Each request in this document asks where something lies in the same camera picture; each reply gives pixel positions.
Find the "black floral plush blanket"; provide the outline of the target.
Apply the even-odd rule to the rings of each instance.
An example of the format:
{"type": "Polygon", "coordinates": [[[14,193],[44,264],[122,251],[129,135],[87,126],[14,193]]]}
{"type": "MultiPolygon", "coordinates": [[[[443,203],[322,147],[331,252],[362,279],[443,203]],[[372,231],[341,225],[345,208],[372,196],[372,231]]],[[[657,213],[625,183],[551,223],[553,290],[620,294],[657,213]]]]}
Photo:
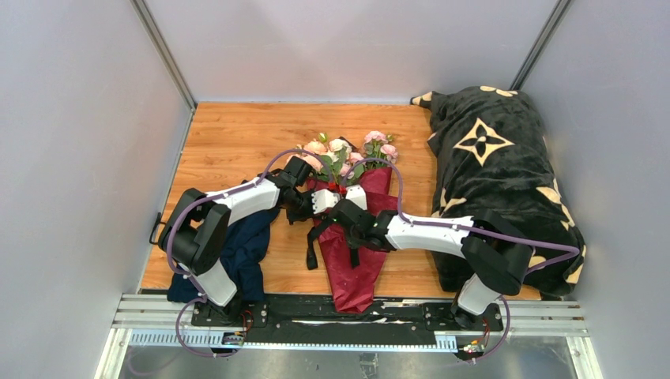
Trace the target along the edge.
{"type": "Polygon", "coordinates": [[[471,216],[491,210],[539,242],[526,286],[544,300],[576,287],[586,244],[559,191],[545,129],[524,92],[486,85],[411,99],[430,113],[427,144],[436,158],[431,214],[471,216]]]}

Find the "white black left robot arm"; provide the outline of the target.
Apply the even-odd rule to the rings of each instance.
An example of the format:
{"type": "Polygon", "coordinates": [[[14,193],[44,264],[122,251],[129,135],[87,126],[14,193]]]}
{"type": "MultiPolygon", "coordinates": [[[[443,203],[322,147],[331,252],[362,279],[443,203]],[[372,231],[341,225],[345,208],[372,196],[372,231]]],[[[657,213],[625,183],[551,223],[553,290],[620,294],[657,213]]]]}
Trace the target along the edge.
{"type": "Polygon", "coordinates": [[[294,156],[284,168],[230,189],[210,194],[188,189],[164,223],[157,245],[173,272],[186,276],[199,296],[213,304],[211,314],[221,325],[235,325],[242,316],[242,305],[234,299],[237,286],[220,262],[228,227],[273,208],[313,216],[311,195],[299,191],[312,171],[309,163],[294,156]]]}

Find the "dark red wrapping paper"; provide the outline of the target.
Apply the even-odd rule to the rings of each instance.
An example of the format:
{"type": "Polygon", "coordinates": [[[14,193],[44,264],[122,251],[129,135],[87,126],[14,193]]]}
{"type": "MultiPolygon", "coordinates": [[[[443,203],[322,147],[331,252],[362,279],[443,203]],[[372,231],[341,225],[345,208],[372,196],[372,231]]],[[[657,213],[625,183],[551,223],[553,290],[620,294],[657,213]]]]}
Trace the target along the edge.
{"type": "MultiPolygon", "coordinates": [[[[367,210],[374,216],[382,210],[397,210],[397,198],[390,195],[392,168],[381,168],[363,174],[358,183],[367,195],[367,210]]],[[[386,253],[366,248],[350,249],[344,231],[335,223],[320,227],[322,221],[314,219],[318,232],[314,238],[326,264],[333,302],[341,313],[362,313],[374,297],[376,280],[382,271],[386,253]]]]}

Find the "pink fake flower bouquet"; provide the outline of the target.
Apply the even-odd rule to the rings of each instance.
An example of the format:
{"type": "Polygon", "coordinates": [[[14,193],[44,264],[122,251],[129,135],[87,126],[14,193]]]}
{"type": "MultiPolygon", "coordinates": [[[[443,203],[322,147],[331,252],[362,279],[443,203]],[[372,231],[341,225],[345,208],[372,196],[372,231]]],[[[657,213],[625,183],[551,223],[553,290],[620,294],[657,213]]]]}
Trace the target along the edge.
{"type": "Polygon", "coordinates": [[[336,182],[345,180],[351,185],[358,183],[364,173],[397,162],[399,151],[393,141],[393,135],[372,130],[364,137],[363,144],[356,147],[344,137],[330,138],[326,133],[319,133],[311,141],[296,145],[298,151],[288,158],[307,162],[312,178],[322,182],[334,178],[336,182]]]}

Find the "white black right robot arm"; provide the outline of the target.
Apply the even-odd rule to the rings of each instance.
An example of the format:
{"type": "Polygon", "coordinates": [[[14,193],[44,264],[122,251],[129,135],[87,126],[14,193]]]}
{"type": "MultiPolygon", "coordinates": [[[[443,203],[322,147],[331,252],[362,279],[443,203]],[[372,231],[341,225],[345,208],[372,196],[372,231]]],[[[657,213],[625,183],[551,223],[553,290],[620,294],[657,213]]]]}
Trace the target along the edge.
{"type": "Polygon", "coordinates": [[[493,212],[456,219],[406,215],[384,210],[378,215],[351,200],[341,200],[328,220],[340,225],[350,245],[391,252],[421,249],[464,260],[472,275],[451,306],[453,323],[471,329],[501,296],[521,292],[533,251],[509,223],[493,212]]]}

